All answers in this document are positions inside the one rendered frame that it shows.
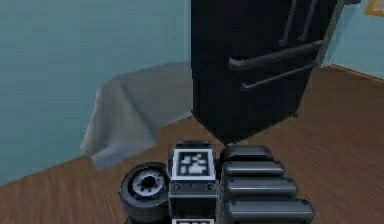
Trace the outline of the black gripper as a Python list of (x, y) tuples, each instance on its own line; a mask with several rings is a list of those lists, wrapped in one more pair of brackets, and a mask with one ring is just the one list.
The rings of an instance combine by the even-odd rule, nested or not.
[(169, 224), (169, 181), (164, 163), (146, 162), (132, 168), (119, 191), (127, 215), (124, 224)]

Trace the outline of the black fridge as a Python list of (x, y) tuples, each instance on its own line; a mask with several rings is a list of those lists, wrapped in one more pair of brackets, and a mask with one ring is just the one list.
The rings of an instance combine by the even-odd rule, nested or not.
[[(191, 68), (194, 117), (224, 144), (239, 142), (299, 108), (307, 82), (325, 56), (345, 0), (318, 0), (306, 41), (298, 41), (311, 0), (297, 0), (289, 39), (282, 38), (291, 0), (191, 0)], [(233, 71), (228, 60), (243, 60), (322, 40), (315, 52)], [(240, 84), (318, 63), (248, 91)]]

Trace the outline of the yellow framed wall picture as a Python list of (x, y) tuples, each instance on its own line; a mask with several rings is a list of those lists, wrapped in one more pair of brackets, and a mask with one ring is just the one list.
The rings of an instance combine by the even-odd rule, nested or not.
[(368, 0), (365, 8), (365, 14), (384, 17), (384, 0)]

